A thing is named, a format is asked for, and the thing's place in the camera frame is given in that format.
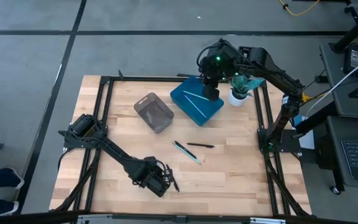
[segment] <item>black pen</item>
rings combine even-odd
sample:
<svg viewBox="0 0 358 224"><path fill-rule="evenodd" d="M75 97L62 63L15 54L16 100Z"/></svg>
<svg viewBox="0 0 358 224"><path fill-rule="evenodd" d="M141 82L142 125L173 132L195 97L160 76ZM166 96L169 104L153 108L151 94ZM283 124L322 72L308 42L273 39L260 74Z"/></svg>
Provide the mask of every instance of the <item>black pen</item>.
<svg viewBox="0 0 358 224"><path fill-rule="evenodd" d="M193 153L191 153L189 150L187 150L184 146L182 146L179 142L174 141L173 143L176 145L177 148L179 148L185 154L190 156L194 161L196 161L197 163L201 164L201 162L197 159L197 157Z"/></svg>
<svg viewBox="0 0 358 224"><path fill-rule="evenodd" d="M203 147L208 147L208 148L213 148L215 146L212 146L212 145L207 145L207 144L200 144L200 143L187 143L187 145L189 146L203 146Z"/></svg>
<svg viewBox="0 0 358 224"><path fill-rule="evenodd" d="M178 186L178 184L177 184L177 181L176 181L175 178L173 177L173 171L172 171L172 169L168 166L168 164L167 164L167 168L168 168L168 170L169 170L169 173L171 174L173 186L175 187L175 189L176 189L178 192L180 192L179 186Z"/></svg>

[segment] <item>clear plastic container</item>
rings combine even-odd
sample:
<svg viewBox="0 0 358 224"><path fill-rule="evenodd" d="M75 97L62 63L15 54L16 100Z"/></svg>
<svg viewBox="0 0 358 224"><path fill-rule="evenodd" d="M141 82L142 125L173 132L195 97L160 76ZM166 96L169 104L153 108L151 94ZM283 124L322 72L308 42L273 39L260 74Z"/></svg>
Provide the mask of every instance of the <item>clear plastic container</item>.
<svg viewBox="0 0 358 224"><path fill-rule="evenodd" d="M172 110L155 94L149 93L134 108L155 134L161 133L172 123Z"/></svg>

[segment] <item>white cable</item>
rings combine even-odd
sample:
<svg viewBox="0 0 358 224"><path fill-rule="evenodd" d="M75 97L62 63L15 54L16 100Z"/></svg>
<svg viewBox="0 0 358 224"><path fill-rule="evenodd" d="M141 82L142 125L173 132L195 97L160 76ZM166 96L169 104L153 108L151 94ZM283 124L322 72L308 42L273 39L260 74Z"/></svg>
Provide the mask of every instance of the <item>white cable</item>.
<svg viewBox="0 0 358 224"><path fill-rule="evenodd" d="M323 100L328 94L330 94L332 91L334 91L334 89L339 86L339 84L341 84L347 77L349 77L349 75L352 75L353 72L355 72L358 69L358 66L353 69L353 71L349 72L349 74L347 74L341 81L339 81L334 87L332 87L323 97L320 98L320 100L318 100L316 103L314 103L310 109L308 110L308 112L306 113L306 117L308 117L309 112L311 111L311 109L314 108L314 106L316 106L321 100Z"/></svg>

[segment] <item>caster wheel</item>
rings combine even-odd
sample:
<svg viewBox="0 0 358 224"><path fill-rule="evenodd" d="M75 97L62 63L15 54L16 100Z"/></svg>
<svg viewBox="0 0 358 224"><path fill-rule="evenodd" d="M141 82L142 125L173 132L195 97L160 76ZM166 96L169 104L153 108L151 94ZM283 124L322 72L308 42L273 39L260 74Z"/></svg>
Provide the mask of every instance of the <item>caster wheel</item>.
<svg viewBox="0 0 358 224"><path fill-rule="evenodd" d="M340 195L342 192L338 191L338 189L336 187L330 187L329 188L331 190L332 193L336 194L336 195Z"/></svg>

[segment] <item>wooden table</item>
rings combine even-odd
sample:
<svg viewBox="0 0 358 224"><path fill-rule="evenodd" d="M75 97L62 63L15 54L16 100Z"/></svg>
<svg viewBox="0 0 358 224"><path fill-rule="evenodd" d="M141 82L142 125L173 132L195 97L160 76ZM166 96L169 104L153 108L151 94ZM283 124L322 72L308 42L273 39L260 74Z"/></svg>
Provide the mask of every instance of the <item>wooden table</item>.
<svg viewBox="0 0 358 224"><path fill-rule="evenodd" d="M83 113L93 113L99 80L100 76L84 76L73 121ZM129 155L138 158L155 156L168 164L173 169L180 193L175 191L172 184L159 198L148 189L133 186L122 166L102 152L91 211L271 216L267 175L257 143L255 100L250 98L244 106L233 107L227 102L229 84L219 84L224 106L203 127L199 127L170 98L170 92L179 84L115 81L107 124L109 138ZM175 114L173 123L160 134L154 134L134 110L134 104L150 92L156 93ZM268 86L268 92L275 118L283 94L272 85ZM261 104L267 123L263 101ZM213 144L215 148L188 146L200 159L199 165L175 148L173 140L183 144ZM83 154L83 149L75 149L63 158L50 202L51 209L58 207L76 185ZM299 161L291 154L282 153L281 158L289 191L310 212ZM86 185L80 208L85 206L87 190ZM278 188L276 194L282 212Z"/></svg>

